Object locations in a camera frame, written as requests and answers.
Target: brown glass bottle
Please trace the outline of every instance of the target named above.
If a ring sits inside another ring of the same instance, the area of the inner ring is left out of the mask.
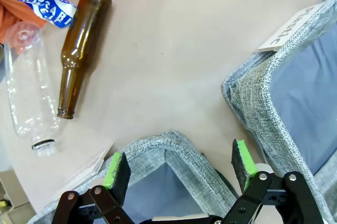
[[[58,114],[72,119],[85,74],[92,64],[111,0],[80,0],[65,38]]]

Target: bottle mouth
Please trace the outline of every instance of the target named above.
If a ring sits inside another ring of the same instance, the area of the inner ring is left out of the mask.
[[[32,145],[32,150],[34,150],[38,157],[52,155],[57,152],[55,143],[53,139],[43,140]]]
[[[58,108],[57,116],[61,119],[71,120],[74,118],[74,112],[69,110],[64,110],[62,108]]]

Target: green tape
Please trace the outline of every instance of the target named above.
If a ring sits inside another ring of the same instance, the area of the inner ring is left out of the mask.
[[[103,186],[108,190],[112,188],[115,182],[115,178],[118,172],[118,166],[120,164],[121,157],[122,157],[122,153],[119,153],[119,152],[114,153],[114,156],[112,157],[109,169],[103,181]]]
[[[255,166],[255,163],[253,161],[253,158],[251,157],[251,154],[249,153],[249,150],[244,143],[244,141],[237,141],[237,145],[239,147],[240,155],[244,164],[244,167],[246,169],[246,172],[248,173],[249,177],[246,180],[244,189],[247,188],[250,178],[254,176],[257,173],[257,168]]]

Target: white label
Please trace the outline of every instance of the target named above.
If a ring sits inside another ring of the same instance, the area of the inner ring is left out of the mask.
[[[264,42],[258,51],[277,51],[279,50],[293,34],[300,29],[308,19],[314,15],[324,5],[319,3],[308,8],[302,9],[292,16],[280,29],[278,29],[266,42]]]

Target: metal bolt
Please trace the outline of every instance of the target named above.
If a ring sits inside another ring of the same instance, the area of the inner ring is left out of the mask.
[[[74,197],[75,197],[74,193],[71,192],[68,194],[68,200],[72,200]]]
[[[95,194],[100,194],[101,191],[102,191],[102,189],[101,189],[100,187],[97,187],[97,188],[95,189]]]
[[[290,181],[295,181],[297,179],[297,177],[294,174],[291,174],[289,176],[289,179],[290,179]]]
[[[261,173],[260,175],[259,175],[259,178],[260,178],[260,180],[267,180],[267,175],[265,174],[265,173]]]

